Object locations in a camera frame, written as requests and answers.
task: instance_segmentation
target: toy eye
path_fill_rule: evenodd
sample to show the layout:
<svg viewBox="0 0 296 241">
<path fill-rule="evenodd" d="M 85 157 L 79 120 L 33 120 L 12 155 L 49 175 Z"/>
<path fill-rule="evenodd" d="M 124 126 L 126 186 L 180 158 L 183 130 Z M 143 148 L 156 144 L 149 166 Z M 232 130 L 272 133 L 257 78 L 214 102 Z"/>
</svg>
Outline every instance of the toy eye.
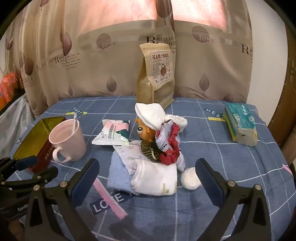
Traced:
<svg viewBox="0 0 296 241">
<path fill-rule="evenodd" d="M 137 129 L 137 133 L 138 133 L 138 134 L 142 134 L 142 133 L 143 133 L 143 128 L 142 128 L 142 127 L 138 127 L 138 129 Z"/>
</svg>

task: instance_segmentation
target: toy face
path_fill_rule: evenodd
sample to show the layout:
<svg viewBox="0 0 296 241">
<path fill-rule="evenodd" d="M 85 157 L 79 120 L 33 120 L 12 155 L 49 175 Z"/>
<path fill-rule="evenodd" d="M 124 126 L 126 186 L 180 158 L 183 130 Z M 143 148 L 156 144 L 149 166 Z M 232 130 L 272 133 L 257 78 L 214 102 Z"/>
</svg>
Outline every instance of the toy face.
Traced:
<svg viewBox="0 0 296 241">
<path fill-rule="evenodd" d="M 153 142 L 156 132 L 150 127 L 146 126 L 141 119 L 136 118 L 135 121 L 139 124 L 137 128 L 139 137 L 142 140 Z"/>
</svg>

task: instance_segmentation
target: mug rim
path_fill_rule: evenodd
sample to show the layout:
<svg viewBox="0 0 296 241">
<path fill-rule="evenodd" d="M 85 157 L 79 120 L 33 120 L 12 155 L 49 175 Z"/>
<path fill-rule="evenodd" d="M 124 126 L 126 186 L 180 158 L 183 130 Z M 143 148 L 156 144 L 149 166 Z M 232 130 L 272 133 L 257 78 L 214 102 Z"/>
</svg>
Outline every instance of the mug rim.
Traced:
<svg viewBox="0 0 296 241">
<path fill-rule="evenodd" d="M 80 123 L 79 123 L 79 121 L 78 121 L 77 119 L 76 119 L 76 121 L 77 121 L 78 125 L 77 125 L 77 128 L 76 128 L 76 130 L 74 131 L 74 133 L 73 133 L 72 135 L 70 135 L 68 138 L 66 138 L 65 140 L 60 141 L 60 142 L 52 142 L 52 141 L 50 140 L 50 139 L 51 139 L 50 136 L 51 136 L 52 132 L 54 131 L 54 129 L 56 129 L 59 125 L 65 124 L 67 121 L 73 121 L 73 119 L 64 120 L 63 122 L 61 122 L 60 124 L 58 124 L 55 128 L 53 128 L 53 129 L 51 130 L 51 132 L 50 132 L 50 134 L 49 134 L 49 136 L 48 136 L 48 140 L 49 140 L 50 143 L 52 143 L 52 144 L 61 144 L 61 143 L 65 142 L 66 140 L 68 140 L 69 138 L 71 138 L 72 136 L 75 135 L 75 133 L 76 133 L 76 131 L 78 131 L 78 128 L 79 128 L 79 125 L 80 125 Z"/>
</svg>

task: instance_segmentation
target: white ball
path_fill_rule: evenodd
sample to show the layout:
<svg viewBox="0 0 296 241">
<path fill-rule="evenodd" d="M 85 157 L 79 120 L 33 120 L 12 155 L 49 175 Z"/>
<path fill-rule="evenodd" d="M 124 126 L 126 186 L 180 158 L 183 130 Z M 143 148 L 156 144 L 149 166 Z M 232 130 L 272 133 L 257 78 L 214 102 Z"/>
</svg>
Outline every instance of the white ball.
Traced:
<svg viewBox="0 0 296 241">
<path fill-rule="evenodd" d="M 181 183 L 188 190 L 194 190 L 202 184 L 196 175 L 195 167 L 188 168 L 182 173 Z"/>
</svg>

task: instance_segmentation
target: mug handle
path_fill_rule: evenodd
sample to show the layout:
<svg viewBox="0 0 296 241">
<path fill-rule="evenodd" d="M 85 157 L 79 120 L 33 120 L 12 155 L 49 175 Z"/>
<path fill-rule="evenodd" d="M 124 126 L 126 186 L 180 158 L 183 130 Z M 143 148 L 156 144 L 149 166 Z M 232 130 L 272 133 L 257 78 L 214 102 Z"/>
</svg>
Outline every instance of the mug handle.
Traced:
<svg viewBox="0 0 296 241">
<path fill-rule="evenodd" d="M 71 160 L 71 157 L 67 157 L 64 161 L 60 161 L 60 160 L 57 158 L 57 153 L 58 153 L 58 151 L 61 151 L 61 150 L 63 150 L 63 148 L 58 147 L 58 148 L 56 148 L 56 149 L 54 150 L 54 152 L 52 153 L 52 157 L 53 157 L 54 161 L 57 162 L 57 163 L 65 163 L 65 162 L 70 161 L 70 160 Z"/>
</svg>

